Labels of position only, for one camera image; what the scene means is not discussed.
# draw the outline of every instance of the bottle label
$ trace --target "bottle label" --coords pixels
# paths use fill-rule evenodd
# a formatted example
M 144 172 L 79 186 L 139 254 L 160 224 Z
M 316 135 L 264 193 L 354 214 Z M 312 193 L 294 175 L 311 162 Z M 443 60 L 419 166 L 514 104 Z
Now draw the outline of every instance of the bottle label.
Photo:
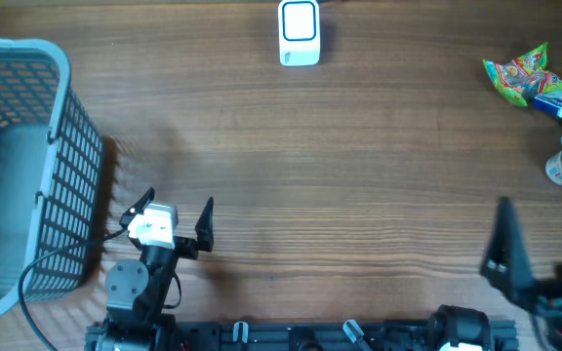
M 545 172 L 550 180 L 562 185 L 562 151 L 552 156 L 545 164 Z

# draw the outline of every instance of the basket bottom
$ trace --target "basket bottom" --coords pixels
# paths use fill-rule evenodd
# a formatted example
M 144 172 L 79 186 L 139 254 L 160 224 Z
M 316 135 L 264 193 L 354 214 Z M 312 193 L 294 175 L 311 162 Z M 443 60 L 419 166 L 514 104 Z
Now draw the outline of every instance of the basket bottom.
M 0 133 L 0 297 L 15 287 L 23 269 L 48 131 L 47 125 L 14 125 Z

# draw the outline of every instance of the plastic basket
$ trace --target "plastic basket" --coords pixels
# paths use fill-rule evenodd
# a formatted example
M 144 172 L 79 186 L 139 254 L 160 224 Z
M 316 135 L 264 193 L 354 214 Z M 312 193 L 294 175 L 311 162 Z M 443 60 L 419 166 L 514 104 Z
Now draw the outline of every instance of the plastic basket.
M 18 301 L 22 269 L 90 237 L 103 144 L 70 89 L 56 45 L 0 39 L 0 315 Z M 28 300 L 74 290 L 86 249 L 56 255 L 25 279 Z

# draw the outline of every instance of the wooden table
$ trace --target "wooden table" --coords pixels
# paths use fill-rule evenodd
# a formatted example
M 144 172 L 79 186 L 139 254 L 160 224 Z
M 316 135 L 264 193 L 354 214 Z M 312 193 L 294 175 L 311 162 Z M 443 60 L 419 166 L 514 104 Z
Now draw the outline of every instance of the wooden table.
M 105 135 L 107 230 L 154 186 L 191 235 L 215 196 L 214 252 L 178 266 L 179 320 L 378 321 L 444 303 L 515 319 L 535 349 L 477 271 L 501 195 L 536 272 L 562 261 L 562 187 L 543 171 L 562 127 L 508 105 L 481 59 L 549 41 L 562 77 L 562 2 L 331 2 L 321 19 L 321 63 L 304 68 L 278 62 L 276 4 L 9 8 L 0 37 L 68 53 Z M 84 288 L 31 305 L 59 349 L 81 348 L 106 272 L 138 256 L 116 239 Z M 40 348 L 18 308 L 0 318 L 0 350 Z

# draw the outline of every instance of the colorful snack package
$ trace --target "colorful snack package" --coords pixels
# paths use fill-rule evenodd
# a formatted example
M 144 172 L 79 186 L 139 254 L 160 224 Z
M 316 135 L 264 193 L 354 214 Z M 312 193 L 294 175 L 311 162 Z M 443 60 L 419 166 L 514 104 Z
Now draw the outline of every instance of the colorful snack package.
M 483 60 L 494 87 L 509 102 L 527 106 L 526 102 L 538 94 L 562 90 L 562 80 L 544 71 L 547 65 L 547 43 L 507 64 Z

